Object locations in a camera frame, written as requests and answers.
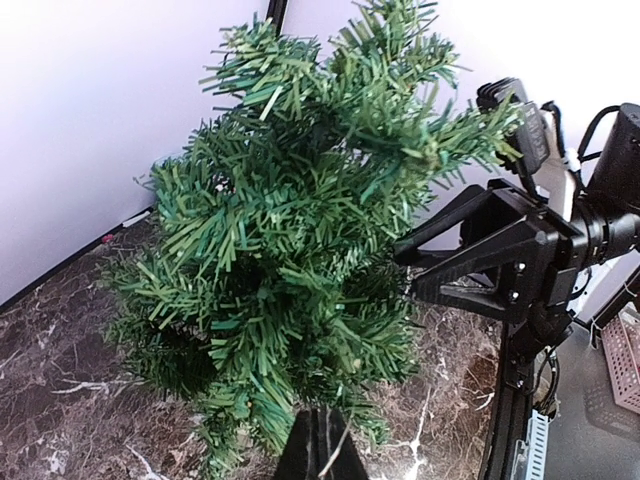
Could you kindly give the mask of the small green christmas tree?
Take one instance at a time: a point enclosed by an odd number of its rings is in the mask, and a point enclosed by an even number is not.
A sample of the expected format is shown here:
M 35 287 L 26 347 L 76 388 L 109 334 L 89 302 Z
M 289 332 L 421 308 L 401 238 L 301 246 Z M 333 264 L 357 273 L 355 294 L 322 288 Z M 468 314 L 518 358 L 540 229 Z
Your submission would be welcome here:
M 226 28 L 204 88 L 235 104 L 155 164 L 157 239 L 111 262 L 108 330 L 127 366 L 202 416 L 203 475 L 241 434 L 279 454 L 295 410 L 388 431 L 365 391 L 415 370 L 408 275 L 393 244 L 435 179 L 513 156 L 505 103 L 438 108 L 454 45 L 427 1 L 362 1 L 324 52 L 269 19 Z

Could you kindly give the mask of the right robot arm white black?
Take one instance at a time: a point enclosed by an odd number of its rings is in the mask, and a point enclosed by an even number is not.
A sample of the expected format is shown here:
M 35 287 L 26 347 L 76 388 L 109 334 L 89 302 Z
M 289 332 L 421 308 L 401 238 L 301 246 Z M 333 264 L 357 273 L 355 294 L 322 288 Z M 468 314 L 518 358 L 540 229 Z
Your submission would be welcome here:
M 519 448 L 546 414 L 533 398 L 572 334 L 579 275 L 639 247 L 638 106 L 611 106 L 607 142 L 590 154 L 565 146 L 554 104 L 516 105 L 524 122 L 508 168 L 519 183 L 466 188 L 394 247 L 396 263 L 421 269 L 413 297 L 504 325 L 483 479 L 516 475 Z

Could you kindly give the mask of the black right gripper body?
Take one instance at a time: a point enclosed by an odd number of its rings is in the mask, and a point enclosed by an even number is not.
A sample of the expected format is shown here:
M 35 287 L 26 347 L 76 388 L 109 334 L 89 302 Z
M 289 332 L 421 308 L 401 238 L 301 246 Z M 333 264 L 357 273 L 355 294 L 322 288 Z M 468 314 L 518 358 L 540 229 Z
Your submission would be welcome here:
M 588 201 L 587 195 L 579 195 L 568 219 L 540 202 L 526 214 L 534 234 L 518 250 L 525 258 L 514 264 L 514 291 L 532 322 L 550 325 L 566 316 L 578 275 L 592 260 L 593 209 Z

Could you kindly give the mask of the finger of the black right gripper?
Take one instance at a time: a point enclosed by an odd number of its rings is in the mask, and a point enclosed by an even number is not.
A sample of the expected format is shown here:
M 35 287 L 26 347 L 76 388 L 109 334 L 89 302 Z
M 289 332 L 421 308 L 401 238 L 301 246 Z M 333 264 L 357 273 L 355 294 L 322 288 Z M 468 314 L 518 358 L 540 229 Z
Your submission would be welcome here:
M 393 258 L 399 265 L 425 268 L 489 268 L 508 263 L 541 268 L 545 265 L 545 230 L 536 217 L 540 206 L 505 180 L 491 180 L 486 187 L 472 185 L 396 241 Z M 455 227 L 461 237 L 457 248 L 422 248 Z
M 450 250 L 461 245 L 458 227 L 422 246 L 424 250 Z M 527 308 L 514 291 L 518 269 L 515 263 L 489 268 L 421 268 L 411 283 L 416 299 L 477 313 L 505 323 L 518 323 L 527 316 Z

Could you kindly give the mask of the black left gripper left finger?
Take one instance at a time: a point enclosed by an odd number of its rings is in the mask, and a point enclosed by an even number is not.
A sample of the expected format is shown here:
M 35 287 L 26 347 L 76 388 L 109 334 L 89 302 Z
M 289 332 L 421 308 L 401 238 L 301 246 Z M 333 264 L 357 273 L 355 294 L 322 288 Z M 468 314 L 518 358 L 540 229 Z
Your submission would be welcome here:
M 300 411 L 278 460 L 274 480 L 317 479 L 320 471 L 320 410 Z

